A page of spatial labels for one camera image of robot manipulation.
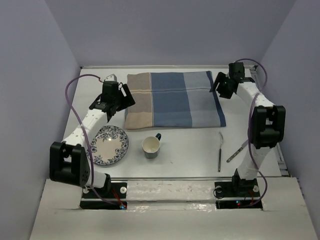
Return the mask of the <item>blue beige checked cloth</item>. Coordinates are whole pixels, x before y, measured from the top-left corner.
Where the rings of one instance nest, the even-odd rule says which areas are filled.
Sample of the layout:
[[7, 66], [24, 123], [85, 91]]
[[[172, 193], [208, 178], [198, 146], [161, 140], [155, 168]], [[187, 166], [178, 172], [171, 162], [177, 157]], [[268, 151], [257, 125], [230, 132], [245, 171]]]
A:
[[135, 104], [125, 110], [127, 130], [220, 128], [227, 125], [212, 90], [211, 71], [144, 72], [127, 75]]

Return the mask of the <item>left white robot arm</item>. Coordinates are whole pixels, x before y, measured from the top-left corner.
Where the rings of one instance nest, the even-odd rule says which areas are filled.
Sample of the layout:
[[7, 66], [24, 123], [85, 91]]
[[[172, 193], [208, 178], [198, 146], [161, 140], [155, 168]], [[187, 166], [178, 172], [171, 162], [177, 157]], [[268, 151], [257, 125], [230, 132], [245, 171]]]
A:
[[111, 118], [135, 104], [127, 84], [105, 81], [101, 94], [89, 106], [85, 117], [63, 141], [53, 142], [49, 149], [49, 178], [54, 182], [91, 188], [104, 198], [111, 191], [109, 174], [94, 170], [91, 141]]

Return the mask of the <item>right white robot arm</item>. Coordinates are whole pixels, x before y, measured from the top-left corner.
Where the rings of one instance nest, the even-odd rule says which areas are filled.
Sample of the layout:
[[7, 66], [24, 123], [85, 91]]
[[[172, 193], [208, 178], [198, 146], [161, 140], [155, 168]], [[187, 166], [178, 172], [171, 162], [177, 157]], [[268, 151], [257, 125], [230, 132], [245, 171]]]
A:
[[264, 195], [259, 194], [257, 177], [263, 174], [260, 167], [270, 152], [284, 138], [286, 109], [268, 100], [253, 78], [245, 74], [244, 59], [228, 65], [228, 73], [219, 72], [211, 86], [211, 92], [230, 99], [237, 95], [249, 106], [247, 128], [247, 153], [230, 181], [215, 183], [213, 195], [218, 199], [245, 198], [251, 196], [255, 202]]

